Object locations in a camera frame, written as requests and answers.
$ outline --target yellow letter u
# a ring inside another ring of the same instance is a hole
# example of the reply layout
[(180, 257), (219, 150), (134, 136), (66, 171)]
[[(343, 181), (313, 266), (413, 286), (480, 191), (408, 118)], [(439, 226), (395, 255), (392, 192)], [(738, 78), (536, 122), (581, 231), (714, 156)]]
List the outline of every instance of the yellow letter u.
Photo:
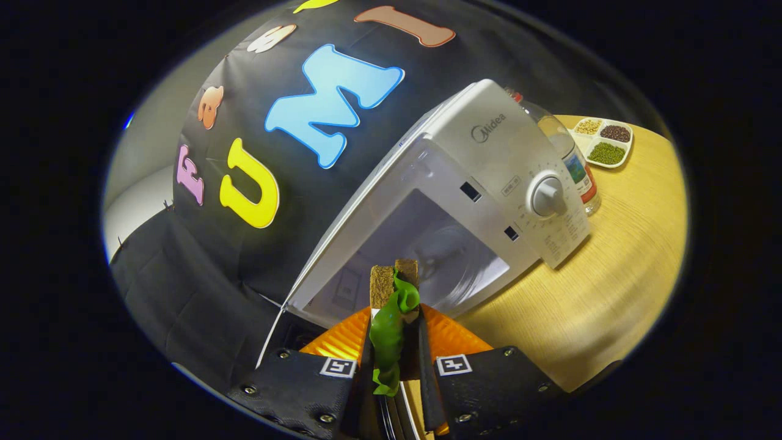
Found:
[(228, 167), (239, 167), (260, 186), (257, 204), (247, 200), (231, 183), (231, 176), (223, 176), (220, 184), (220, 203), (229, 207), (245, 222), (255, 228), (265, 228), (274, 221), (280, 206), (280, 189), (268, 168), (242, 148), (242, 138), (236, 138), (228, 151)]

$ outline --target microwave control knob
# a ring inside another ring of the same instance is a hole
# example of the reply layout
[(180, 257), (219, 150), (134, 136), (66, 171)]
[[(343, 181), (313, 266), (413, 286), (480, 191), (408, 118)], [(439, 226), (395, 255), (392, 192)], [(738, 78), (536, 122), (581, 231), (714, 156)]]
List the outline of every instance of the microwave control knob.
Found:
[(533, 191), (532, 202), (533, 210), (541, 217), (565, 215), (568, 212), (562, 182), (555, 177), (546, 177), (538, 183)]

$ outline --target blue letter m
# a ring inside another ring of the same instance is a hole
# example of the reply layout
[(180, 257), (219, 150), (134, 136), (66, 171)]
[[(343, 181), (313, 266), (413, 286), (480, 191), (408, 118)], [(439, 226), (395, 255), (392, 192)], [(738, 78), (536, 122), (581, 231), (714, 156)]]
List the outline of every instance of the blue letter m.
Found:
[(404, 78), (399, 67), (373, 66), (324, 45), (302, 65), (315, 89), (311, 95), (285, 96), (274, 101), (266, 116), (267, 132), (280, 129), (317, 154), (321, 168), (331, 168), (347, 145), (342, 133), (327, 135), (313, 124), (357, 127), (358, 115), (345, 100), (341, 88), (358, 98), (362, 109), (382, 102)]

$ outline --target light wood tabletop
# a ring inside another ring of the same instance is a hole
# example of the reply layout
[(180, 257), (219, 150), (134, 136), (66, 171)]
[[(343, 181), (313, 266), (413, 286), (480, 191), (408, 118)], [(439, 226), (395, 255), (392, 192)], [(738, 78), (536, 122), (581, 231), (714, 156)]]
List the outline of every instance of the light wood tabletop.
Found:
[[(557, 118), (573, 128), (582, 116)], [(591, 165), (602, 204), (557, 269), (541, 261), (457, 321), (494, 347), (518, 346), (571, 392), (624, 359), (662, 314), (687, 242), (687, 190), (668, 139), (636, 125), (625, 164)], [(417, 381), (405, 383), (422, 432)]]

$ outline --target bottle label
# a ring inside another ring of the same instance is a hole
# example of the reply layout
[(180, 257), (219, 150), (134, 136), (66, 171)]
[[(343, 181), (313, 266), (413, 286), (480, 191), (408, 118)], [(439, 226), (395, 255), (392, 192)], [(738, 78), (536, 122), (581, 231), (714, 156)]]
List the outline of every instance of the bottle label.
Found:
[(581, 201), (586, 203), (597, 192), (597, 186), (594, 184), (589, 164), (583, 159), (583, 155), (578, 147), (574, 147), (562, 161), (565, 162), (565, 166), (570, 171), (570, 176), (573, 177), (573, 182), (576, 183), (576, 191), (581, 196)]

